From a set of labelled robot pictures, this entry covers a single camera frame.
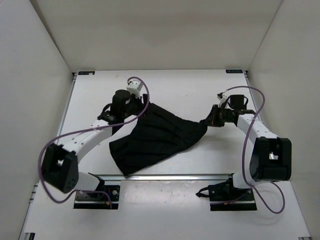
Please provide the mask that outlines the black pleated skirt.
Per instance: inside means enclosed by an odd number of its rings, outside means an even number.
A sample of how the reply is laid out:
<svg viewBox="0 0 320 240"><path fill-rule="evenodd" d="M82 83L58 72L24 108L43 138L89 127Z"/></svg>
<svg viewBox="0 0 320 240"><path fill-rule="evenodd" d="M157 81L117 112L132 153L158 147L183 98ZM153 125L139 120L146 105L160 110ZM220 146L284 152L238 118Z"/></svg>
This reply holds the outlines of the black pleated skirt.
<svg viewBox="0 0 320 240"><path fill-rule="evenodd" d="M207 130L204 120L182 119L151 103L129 135L109 143L109 151L119 170L128 176L188 150Z"/></svg>

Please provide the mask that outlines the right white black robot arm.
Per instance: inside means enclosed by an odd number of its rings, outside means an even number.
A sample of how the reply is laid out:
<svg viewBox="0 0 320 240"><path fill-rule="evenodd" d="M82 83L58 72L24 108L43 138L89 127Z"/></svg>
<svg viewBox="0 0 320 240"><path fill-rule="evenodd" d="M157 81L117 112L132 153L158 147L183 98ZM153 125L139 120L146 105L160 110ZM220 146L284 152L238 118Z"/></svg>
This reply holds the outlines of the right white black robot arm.
<svg viewBox="0 0 320 240"><path fill-rule="evenodd" d="M280 138L257 119L254 110L248 109L249 99L242 94L217 95L205 119L209 127L223 127L233 123L245 134L241 155L241 171L231 174L222 183L209 185L196 193L199 198L209 198L215 204L244 201L253 187L264 182L287 181L292 173L292 143Z"/></svg>

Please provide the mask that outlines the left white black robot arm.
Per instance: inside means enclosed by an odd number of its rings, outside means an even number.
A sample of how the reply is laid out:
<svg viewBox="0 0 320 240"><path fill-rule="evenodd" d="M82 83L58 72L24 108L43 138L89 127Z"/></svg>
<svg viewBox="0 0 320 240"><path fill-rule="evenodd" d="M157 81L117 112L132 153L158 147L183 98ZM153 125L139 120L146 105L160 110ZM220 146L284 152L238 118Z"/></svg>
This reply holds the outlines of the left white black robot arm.
<svg viewBox="0 0 320 240"><path fill-rule="evenodd" d="M64 194L75 191L88 193L93 199L104 195L103 180L92 173L79 171L79 163L93 148L114 135L126 119L141 117L150 103L148 93L142 96L131 90L117 90L93 124L86 129L71 132L69 142L47 143L40 152L38 172L43 188L51 185Z"/></svg>

